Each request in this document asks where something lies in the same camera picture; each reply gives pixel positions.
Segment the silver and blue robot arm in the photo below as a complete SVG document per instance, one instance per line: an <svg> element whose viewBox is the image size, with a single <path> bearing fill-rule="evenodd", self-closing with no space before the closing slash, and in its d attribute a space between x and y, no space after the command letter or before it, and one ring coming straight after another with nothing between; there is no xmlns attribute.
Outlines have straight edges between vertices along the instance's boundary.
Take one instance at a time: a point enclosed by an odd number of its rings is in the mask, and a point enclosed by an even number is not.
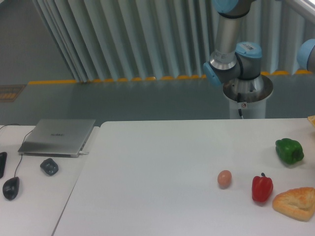
<svg viewBox="0 0 315 236"><path fill-rule="evenodd" d="M219 16L215 46L204 63L214 85L259 72L315 70L312 0L214 0Z"/></svg>

